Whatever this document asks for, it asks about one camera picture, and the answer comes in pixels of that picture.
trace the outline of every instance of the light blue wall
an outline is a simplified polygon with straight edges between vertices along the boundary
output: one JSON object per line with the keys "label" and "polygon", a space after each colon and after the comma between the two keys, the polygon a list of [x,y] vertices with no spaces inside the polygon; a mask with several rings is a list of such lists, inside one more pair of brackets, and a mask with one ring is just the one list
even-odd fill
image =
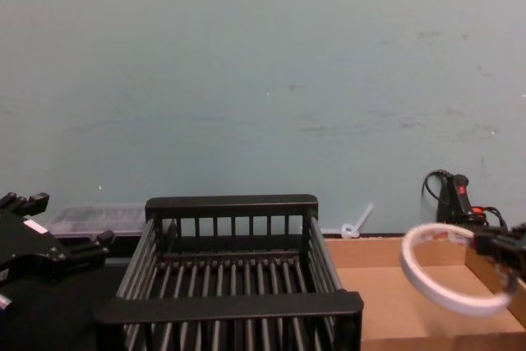
{"label": "light blue wall", "polygon": [[0,0],[0,192],[307,192],[325,228],[373,202],[398,232],[442,167],[517,224],[524,2]]}

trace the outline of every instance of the cardboard box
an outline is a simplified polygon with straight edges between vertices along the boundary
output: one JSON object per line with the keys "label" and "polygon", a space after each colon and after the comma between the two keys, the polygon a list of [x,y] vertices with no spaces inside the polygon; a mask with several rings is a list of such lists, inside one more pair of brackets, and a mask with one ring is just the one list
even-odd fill
{"label": "cardboard box", "polygon": [[[365,302],[362,351],[524,351],[526,287],[507,311],[463,316],[421,295],[399,265],[400,238],[327,240],[343,286]],[[441,284],[473,296],[501,289],[495,266],[472,249],[449,242],[417,247],[418,261]]]}

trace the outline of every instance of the white plastic ring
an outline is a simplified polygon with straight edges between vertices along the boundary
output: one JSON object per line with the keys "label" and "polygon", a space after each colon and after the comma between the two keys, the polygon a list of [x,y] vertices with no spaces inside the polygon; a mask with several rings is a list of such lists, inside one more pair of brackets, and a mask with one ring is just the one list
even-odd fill
{"label": "white plastic ring", "polygon": [[422,271],[413,249],[423,242],[442,239],[469,246],[473,240],[473,232],[454,225],[425,224],[409,230],[404,236],[400,260],[402,270],[411,284],[432,301],[460,314],[491,316],[506,309],[517,289],[517,278],[514,275],[508,275],[505,289],[501,293],[480,298],[443,287]]}

